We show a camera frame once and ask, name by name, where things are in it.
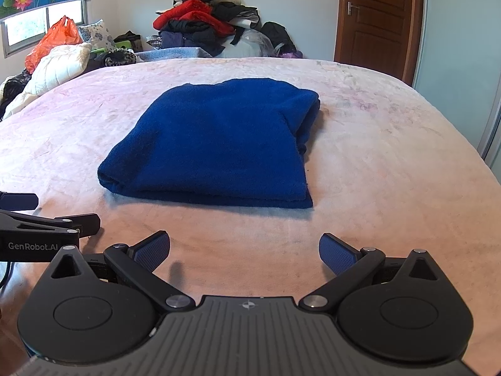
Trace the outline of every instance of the white plastic bag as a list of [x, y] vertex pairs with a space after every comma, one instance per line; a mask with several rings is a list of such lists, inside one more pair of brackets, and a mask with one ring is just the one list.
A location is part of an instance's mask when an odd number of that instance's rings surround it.
[[234, 36], [230, 35], [221, 44], [225, 50], [219, 54], [218, 58], [247, 58], [253, 56], [275, 57], [273, 45], [270, 39], [256, 31], [255, 29], [246, 29], [237, 45], [232, 45]]

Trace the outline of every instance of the door handle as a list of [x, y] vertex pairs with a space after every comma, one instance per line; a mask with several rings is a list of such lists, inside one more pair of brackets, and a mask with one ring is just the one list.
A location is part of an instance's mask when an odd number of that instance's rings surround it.
[[356, 5], [353, 5], [351, 1], [348, 1], [348, 15], [351, 15], [352, 8], [360, 8], [360, 7], [357, 7]]

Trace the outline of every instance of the metal screw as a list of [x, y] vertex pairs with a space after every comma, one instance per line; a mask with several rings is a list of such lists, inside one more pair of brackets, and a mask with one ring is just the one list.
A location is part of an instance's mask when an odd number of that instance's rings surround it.
[[172, 308], [184, 308], [190, 305], [191, 299], [186, 295], [173, 295], [165, 300], [165, 303]]
[[302, 299], [303, 304], [310, 308], [325, 307], [329, 300], [323, 295], [309, 295]]

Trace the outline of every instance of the folded blue blanket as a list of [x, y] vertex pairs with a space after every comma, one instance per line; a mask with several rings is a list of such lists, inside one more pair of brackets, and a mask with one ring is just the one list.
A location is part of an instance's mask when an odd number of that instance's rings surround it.
[[272, 79], [183, 85], [163, 93], [98, 169], [136, 198], [309, 208], [303, 155], [320, 102]]

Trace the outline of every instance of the bed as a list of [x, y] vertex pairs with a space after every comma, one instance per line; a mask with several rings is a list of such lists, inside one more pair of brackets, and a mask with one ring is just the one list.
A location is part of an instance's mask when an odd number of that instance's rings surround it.
[[[143, 201], [99, 185], [100, 162], [162, 92], [236, 77], [272, 77], [319, 93], [306, 154], [313, 209]], [[87, 253], [167, 230], [171, 254], [155, 273], [197, 300], [304, 296], [332, 277], [318, 257], [324, 232], [388, 256], [425, 248], [473, 313], [466, 362], [482, 375], [501, 368], [501, 186], [438, 110], [390, 76], [272, 58], [106, 68], [43, 95], [0, 123], [0, 136], [2, 191], [36, 192], [40, 216], [98, 213], [102, 230], [83, 240]], [[45, 266], [16, 264], [2, 290], [1, 374], [26, 360], [16, 313]]]

